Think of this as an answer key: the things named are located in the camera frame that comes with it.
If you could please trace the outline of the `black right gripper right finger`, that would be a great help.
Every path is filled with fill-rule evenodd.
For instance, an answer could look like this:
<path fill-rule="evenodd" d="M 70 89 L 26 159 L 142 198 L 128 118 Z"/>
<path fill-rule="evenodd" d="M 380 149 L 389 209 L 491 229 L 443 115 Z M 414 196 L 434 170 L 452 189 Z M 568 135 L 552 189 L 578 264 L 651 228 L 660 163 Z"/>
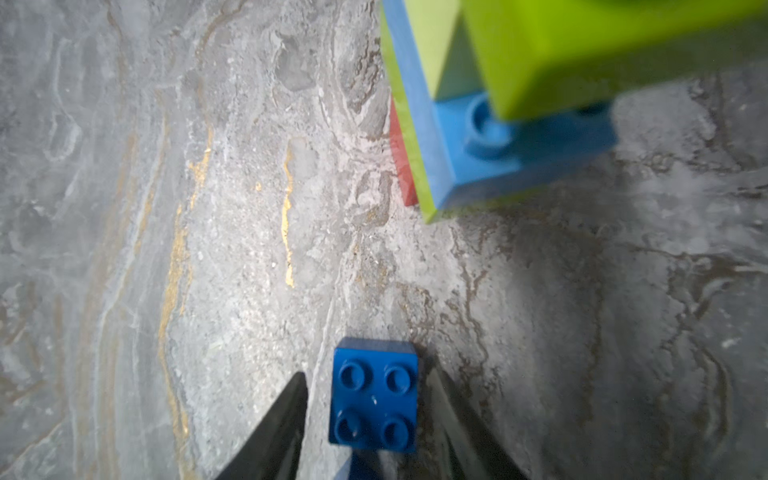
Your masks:
<path fill-rule="evenodd" d="M 526 477 L 442 368 L 432 368 L 427 385 L 442 479 Z"/>

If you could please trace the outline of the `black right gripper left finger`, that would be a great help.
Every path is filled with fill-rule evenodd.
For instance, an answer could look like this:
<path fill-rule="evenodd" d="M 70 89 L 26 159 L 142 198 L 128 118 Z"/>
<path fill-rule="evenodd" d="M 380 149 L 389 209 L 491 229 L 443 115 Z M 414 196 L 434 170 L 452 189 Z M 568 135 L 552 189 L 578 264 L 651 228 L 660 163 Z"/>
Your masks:
<path fill-rule="evenodd" d="M 297 372 L 217 479 L 295 479 L 307 405 L 306 375 Z"/>

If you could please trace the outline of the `dark blue lego brick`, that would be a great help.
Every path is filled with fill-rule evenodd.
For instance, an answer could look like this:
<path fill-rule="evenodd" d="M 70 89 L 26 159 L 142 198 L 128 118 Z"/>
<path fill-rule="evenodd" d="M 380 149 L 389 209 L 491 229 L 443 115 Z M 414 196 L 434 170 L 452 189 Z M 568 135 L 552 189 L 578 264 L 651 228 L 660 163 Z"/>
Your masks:
<path fill-rule="evenodd" d="M 345 337 L 333 355 L 328 440 L 366 450 L 416 447 L 419 357 L 404 341 Z"/>

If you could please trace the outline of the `lime green square lego brick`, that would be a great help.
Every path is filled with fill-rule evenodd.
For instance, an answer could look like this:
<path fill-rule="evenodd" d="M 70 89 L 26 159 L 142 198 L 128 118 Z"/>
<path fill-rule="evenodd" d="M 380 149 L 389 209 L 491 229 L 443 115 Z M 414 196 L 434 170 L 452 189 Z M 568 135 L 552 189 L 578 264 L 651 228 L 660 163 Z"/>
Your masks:
<path fill-rule="evenodd" d="M 391 86 L 391 97 L 394 98 L 395 108 L 401 126 L 401 131 L 408 155 L 408 160 L 414 180 L 414 186 L 418 197 L 418 207 L 426 224 L 461 217 L 486 210 L 494 210 L 517 204 L 533 197 L 543 190 L 543 187 L 533 187 L 522 192 L 502 196 L 497 199 L 471 203 L 468 206 L 453 207 L 441 210 L 435 206 L 431 188 L 429 186 L 427 172 L 424 167 L 417 134 L 412 121 L 404 83 L 399 71 L 395 48 L 383 6 L 380 6 L 380 35 L 381 54 L 387 76 Z"/>

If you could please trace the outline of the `red lego brick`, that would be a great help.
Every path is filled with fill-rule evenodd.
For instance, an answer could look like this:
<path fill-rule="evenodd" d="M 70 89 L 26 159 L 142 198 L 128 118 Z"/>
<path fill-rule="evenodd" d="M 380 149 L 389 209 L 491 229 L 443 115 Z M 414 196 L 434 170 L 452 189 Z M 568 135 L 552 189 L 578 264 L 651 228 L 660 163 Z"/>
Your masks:
<path fill-rule="evenodd" d="M 418 197 L 393 97 L 390 98 L 389 142 L 403 204 L 415 206 Z"/>

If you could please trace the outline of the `light blue lego plate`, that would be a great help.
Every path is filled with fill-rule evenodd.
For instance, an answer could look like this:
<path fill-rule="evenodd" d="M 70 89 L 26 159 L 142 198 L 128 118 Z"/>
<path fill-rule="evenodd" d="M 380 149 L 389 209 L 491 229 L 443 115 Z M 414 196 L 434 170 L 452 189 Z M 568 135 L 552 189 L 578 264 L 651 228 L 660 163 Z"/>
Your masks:
<path fill-rule="evenodd" d="M 617 140 L 607 104 L 524 122 L 495 119 L 486 93 L 434 101 L 402 1 L 382 4 L 435 206 L 468 206 L 541 187 Z"/>

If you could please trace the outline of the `pale green small lego brick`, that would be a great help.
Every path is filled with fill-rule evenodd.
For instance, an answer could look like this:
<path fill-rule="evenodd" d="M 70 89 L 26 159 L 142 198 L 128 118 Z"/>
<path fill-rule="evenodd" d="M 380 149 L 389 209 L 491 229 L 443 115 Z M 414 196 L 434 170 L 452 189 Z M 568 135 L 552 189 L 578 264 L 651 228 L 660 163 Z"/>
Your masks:
<path fill-rule="evenodd" d="M 459 0 L 406 0 L 431 98 L 445 101 L 484 90 Z"/>

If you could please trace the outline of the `lime green long lego brick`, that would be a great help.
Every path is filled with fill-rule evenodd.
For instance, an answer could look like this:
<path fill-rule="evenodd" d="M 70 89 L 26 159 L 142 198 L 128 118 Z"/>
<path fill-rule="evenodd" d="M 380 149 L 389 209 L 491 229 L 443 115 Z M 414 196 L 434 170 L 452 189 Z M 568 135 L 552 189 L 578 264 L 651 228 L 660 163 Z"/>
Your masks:
<path fill-rule="evenodd" d="M 767 53 L 764 1 L 465 1 L 495 114 L 522 120 Z"/>

